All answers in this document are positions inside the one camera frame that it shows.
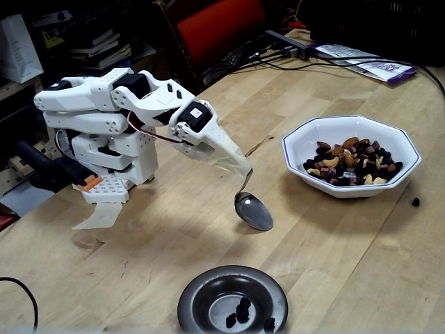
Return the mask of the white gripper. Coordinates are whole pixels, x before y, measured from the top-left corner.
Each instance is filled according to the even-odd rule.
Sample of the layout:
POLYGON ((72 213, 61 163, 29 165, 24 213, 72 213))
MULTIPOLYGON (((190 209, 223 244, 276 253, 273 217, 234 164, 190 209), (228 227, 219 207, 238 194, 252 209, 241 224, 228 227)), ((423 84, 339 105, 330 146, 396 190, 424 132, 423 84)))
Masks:
POLYGON ((185 122, 179 122, 172 133, 177 143, 172 146, 187 157, 208 157, 211 148, 226 146, 229 138, 218 124, 217 117, 212 118, 200 132, 195 133, 185 122))

